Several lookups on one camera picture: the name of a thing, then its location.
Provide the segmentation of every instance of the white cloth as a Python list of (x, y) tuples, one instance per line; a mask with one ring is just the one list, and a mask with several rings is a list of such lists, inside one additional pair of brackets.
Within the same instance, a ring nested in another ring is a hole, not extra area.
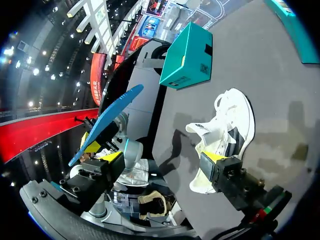
[(118, 183), (131, 187), (145, 187), (148, 183), (149, 165), (147, 159), (140, 159), (131, 172), (122, 173), (116, 180)]

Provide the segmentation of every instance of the display screen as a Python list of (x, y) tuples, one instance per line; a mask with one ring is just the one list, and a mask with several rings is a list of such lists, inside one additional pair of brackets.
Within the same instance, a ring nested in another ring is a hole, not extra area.
[(161, 18), (169, 0), (145, 0), (142, 14)]

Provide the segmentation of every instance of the shoe sole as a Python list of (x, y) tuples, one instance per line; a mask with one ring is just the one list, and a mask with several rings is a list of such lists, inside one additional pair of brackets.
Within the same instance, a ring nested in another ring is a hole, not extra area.
[(255, 116), (254, 116), (254, 113), (252, 111), (252, 106), (250, 104), (250, 101), (248, 100), (248, 98), (246, 97), (246, 95), (244, 95), (242, 92), (240, 92), (244, 99), (245, 99), (245, 102), (246, 104), (248, 105), (248, 108), (249, 108), (249, 131), (248, 131), (248, 135), (242, 145), (242, 148), (239, 152), (239, 155), (238, 155), (238, 158), (242, 161), (242, 157), (245, 153), (245, 150), (247, 148), (247, 146), (251, 143), (251, 141), (254, 139), (255, 137), (255, 129), (256, 129), (256, 124), (255, 124)]

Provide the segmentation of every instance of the screw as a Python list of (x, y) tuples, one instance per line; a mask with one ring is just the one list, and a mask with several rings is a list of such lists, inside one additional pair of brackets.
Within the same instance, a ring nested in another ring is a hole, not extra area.
[(78, 193), (78, 192), (80, 192), (80, 188), (77, 187), (77, 186), (75, 186), (75, 187), (72, 188), (72, 191), (73, 191), (74, 193)]
[(59, 181), (59, 184), (60, 184), (60, 185), (65, 185), (66, 183), (67, 183), (67, 182), (66, 182), (66, 180), (64, 180), (64, 179), (62, 179), (62, 180)]
[(91, 172), (91, 173), (89, 174), (89, 177), (90, 177), (91, 179), (95, 179), (95, 178), (96, 178), (96, 174), (95, 174), (94, 172)]
[(228, 177), (231, 178), (235, 175), (235, 172), (233, 170), (228, 172)]
[(40, 192), (40, 196), (41, 196), (42, 198), (45, 198), (45, 197), (47, 196), (47, 192), (46, 192), (46, 191), (41, 191), (41, 192)]
[(245, 174), (246, 171), (247, 171), (247, 169), (245, 169), (245, 168), (241, 168), (241, 169), (240, 169), (240, 173), (241, 173), (241, 174)]
[(36, 204), (36, 203), (38, 202), (38, 198), (37, 198), (36, 196), (33, 196), (33, 197), (31, 198), (31, 202), (32, 202), (33, 204)]
[(265, 180), (263, 178), (260, 178), (258, 181), (258, 186), (264, 186), (265, 185)]

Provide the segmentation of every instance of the qr code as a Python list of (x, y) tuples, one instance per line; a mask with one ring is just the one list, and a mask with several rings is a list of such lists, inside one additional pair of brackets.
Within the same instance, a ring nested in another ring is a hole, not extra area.
[(201, 63), (201, 65), (200, 65), (200, 71), (202, 73), (209, 75), (209, 68), (207, 65), (204, 65), (203, 63)]

